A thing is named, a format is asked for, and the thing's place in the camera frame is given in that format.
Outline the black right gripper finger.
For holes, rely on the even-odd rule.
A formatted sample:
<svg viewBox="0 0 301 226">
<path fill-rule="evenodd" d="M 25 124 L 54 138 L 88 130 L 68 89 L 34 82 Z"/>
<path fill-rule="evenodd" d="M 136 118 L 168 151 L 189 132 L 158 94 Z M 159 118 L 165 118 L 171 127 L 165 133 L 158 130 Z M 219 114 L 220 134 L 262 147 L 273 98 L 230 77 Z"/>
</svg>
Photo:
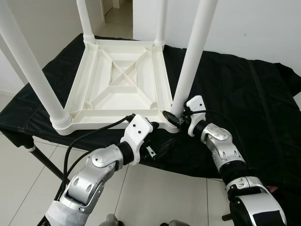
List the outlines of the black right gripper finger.
<svg viewBox="0 0 301 226">
<path fill-rule="evenodd" d="M 163 111 L 163 116 L 167 120 L 170 125 L 176 127 L 177 129 L 181 129 L 182 121 L 177 116 L 168 111 Z"/>
</svg>

